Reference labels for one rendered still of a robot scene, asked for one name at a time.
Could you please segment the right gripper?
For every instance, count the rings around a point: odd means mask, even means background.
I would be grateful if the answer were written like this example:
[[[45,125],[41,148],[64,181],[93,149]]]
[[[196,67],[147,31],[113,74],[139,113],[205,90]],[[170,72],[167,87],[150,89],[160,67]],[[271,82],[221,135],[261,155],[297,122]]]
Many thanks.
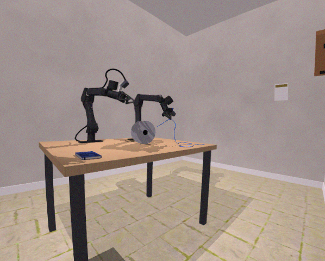
[[[129,95],[127,95],[126,93],[124,93],[123,91],[121,91],[121,90],[122,90],[121,85],[119,85],[119,86],[120,86],[119,89],[118,89],[119,94],[118,94],[118,92],[115,91],[115,92],[113,93],[113,98],[114,98],[114,99],[117,98],[117,100],[121,101],[122,103],[123,103],[123,102],[125,103],[126,100],[130,100],[130,99],[133,100],[132,102],[128,102],[128,101],[126,101],[125,104],[135,103],[135,100],[134,100],[134,99],[132,99]],[[118,96],[117,96],[117,94],[118,94]],[[127,97],[127,98],[126,98],[126,97]]]

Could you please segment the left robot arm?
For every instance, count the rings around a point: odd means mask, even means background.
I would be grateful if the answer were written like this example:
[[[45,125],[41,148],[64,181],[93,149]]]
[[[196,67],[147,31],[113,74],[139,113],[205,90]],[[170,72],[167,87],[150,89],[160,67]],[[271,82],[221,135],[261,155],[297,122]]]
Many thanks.
[[[141,95],[137,94],[135,98],[135,122],[141,121],[141,107],[143,105],[143,101],[155,101],[159,102],[161,107],[165,105],[170,105],[173,102],[173,99],[170,96],[163,98],[161,96],[149,96],[149,95]],[[139,106],[140,105],[140,106]]]

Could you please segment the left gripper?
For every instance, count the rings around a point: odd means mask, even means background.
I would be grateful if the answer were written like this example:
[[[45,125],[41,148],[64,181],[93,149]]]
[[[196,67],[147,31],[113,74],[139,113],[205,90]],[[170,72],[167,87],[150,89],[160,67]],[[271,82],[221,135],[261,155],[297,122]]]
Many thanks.
[[[172,112],[173,112],[173,108],[168,108],[167,105],[163,106],[163,113],[162,113],[162,116],[166,116],[168,119],[171,120],[171,117],[172,117]]]

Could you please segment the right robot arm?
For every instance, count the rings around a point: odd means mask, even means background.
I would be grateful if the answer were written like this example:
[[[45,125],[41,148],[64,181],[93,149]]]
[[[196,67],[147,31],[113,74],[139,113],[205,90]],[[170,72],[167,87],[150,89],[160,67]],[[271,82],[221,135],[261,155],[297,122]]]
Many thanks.
[[[126,88],[129,83],[127,80],[125,80],[122,84],[120,84],[121,87]],[[90,142],[103,142],[103,140],[95,140],[95,133],[98,131],[98,124],[96,123],[94,114],[93,114],[93,102],[94,102],[94,97],[91,95],[100,95],[100,96],[106,96],[113,98],[113,93],[117,90],[118,82],[109,80],[109,84],[107,88],[99,88],[99,89],[89,89],[89,88],[84,88],[82,96],[81,96],[81,101],[84,104],[85,110],[86,110],[86,117],[87,117],[87,141],[86,142],[80,142],[79,143],[90,143]],[[88,96],[87,96],[87,95]]]

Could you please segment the grey disc with black centre hole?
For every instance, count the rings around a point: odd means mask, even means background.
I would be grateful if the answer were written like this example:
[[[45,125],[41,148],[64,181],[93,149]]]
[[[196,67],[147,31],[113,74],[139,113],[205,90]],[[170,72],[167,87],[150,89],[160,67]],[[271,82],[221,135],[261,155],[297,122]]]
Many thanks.
[[[149,121],[138,121],[133,124],[131,135],[134,141],[149,144],[155,137],[155,127]]]

